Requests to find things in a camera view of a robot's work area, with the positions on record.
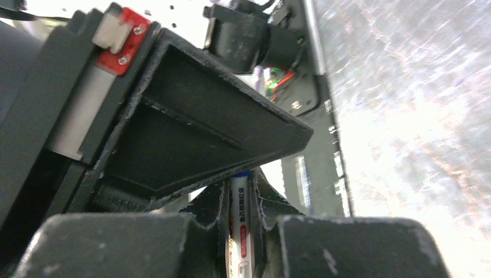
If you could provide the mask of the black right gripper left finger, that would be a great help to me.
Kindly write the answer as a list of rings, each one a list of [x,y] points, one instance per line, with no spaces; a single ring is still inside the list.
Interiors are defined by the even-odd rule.
[[[230,181],[207,186],[181,212],[192,217],[181,258],[181,277],[227,277]]]

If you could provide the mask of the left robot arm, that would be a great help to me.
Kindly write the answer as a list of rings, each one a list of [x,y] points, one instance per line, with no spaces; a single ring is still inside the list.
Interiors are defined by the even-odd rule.
[[[45,41],[1,24],[2,277],[228,275],[254,168],[313,134],[239,78],[303,56],[265,9],[200,8],[200,46],[117,3]]]

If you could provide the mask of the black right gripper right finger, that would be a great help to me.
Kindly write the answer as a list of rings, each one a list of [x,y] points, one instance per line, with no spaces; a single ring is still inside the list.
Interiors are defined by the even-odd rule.
[[[283,239],[278,219],[285,215],[302,215],[267,181],[260,167],[248,178],[250,200],[251,248],[253,277],[284,277],[287,267],[283,256]]]

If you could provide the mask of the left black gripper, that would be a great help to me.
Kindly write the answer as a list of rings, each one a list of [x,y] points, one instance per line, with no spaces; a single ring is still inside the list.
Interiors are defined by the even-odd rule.
[[[76,200],[160,30],[111,3],[44,41],[1,24],[1,237],[30,237]]]

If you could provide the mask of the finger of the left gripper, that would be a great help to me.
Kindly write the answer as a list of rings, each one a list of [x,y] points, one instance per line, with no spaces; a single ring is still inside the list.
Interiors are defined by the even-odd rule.
[[[109,211],[149,211],[304,150],[313,129],[164,28],[109,124],[97,160],[69,204],[86,211],[102,186]]]

